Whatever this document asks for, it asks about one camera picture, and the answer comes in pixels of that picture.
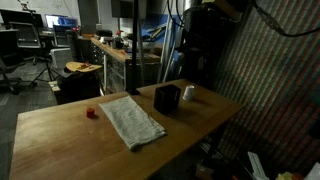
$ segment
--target tripod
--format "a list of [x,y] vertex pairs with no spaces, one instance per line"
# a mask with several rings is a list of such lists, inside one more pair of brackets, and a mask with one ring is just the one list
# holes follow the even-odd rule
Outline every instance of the tripod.
[[48,71],[50,81],[55,80],[56,77],[53,75],[53,72],[56,73],[57,75],[59,75],[59,73],[49,67],[48,59],[47,59],[47,56],[46,56],[46,54],[45,54],[44,47],[43,47],[43,44],[42,44],[42,41],[41,41],[41,38],[40,38],[39,28],[38,28],[38,25],[37,25],[37,22],[36,22],[36,17],[34,16],[34,13],[35,13],[36,11],[35,11],[35,10],[31,10],[31,9],[29,9],[29,8],[27,7],[27,5],[28,5],[29,2],[21,2],[20,0],[18,0],[18,2],[21,4],[22,10],[23,10],[23,11],[28,11],[28,12],[30,13],[30,15],[31,15],[32,24],[33,24],[33,26],[35,27],[37,36],[38,36],[38,38],[39,38],[41,54],[42,54],[42,56],[44,57],[44,61],[45,61],[45,63],[46,63],[46,68],[43,69],[43,70],[40,72],[40,74],[29,84],[29,86],[36,86],[37,83],[36,83],[35,81],[37,81],[37,80],[48,82],[47,80],[39,79],[39,77],[40,77],[45,71]]

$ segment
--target bag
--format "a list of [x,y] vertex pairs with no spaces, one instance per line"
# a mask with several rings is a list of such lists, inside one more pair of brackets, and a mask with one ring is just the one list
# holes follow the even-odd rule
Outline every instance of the bag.
[[99,80],[95,73],[70,72],[64,69],[57,77],[60,90],[73,100],[83,100],[99,96]]

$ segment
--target patterned fabric wall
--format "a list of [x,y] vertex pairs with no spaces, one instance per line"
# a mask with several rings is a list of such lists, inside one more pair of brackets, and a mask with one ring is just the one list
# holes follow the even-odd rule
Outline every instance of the patterned fabric wall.
[[[319,0],[257,3],[289,34],[320,26]],[[215,69],[213,89],[245,106],[225,131],[219,145],[223,154],[233,158],[252,150],[277,167],[298,172],[320,159],[320,140],[308,135],[320,121],[319,37],[320,32],[280,36],[254,9],[250,12]]]

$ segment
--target whiteboard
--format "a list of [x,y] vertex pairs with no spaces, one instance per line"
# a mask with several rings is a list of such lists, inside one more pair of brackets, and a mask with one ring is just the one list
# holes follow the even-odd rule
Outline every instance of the whiteboard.
[[[77,0],[22,0],[29,1],[28,8],[36,10],[41,14],[44,25],[46,25],[45,14],[57,14],[74,17],[78,19],[80,25],[80,15]],[[21,5],[17,0],[0,0],[0,9],[21,11]]]

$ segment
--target computer screen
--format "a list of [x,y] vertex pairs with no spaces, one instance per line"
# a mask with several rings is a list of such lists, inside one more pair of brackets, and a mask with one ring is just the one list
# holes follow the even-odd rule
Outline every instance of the computer screen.
[[53,25],[76,27],[78,21],[76,18],[70,18],[61,15],[49,15],[46,14],[46,21],[48,28],[53,28]]
[[34,14],[35,21],[33,21],[32,16],[29,12],[0,9],[0,14],[5,25],[9,25],[9,22],[21,22],[30,24],[35,23],[36,26],[40,28],[43,27],[41,14]]
[[59,25],[59,19],[66,17],[62,15],[50,15],[50,14],[46,14],[45,16],[46,16],[48,28],[53,28],[53,25]]

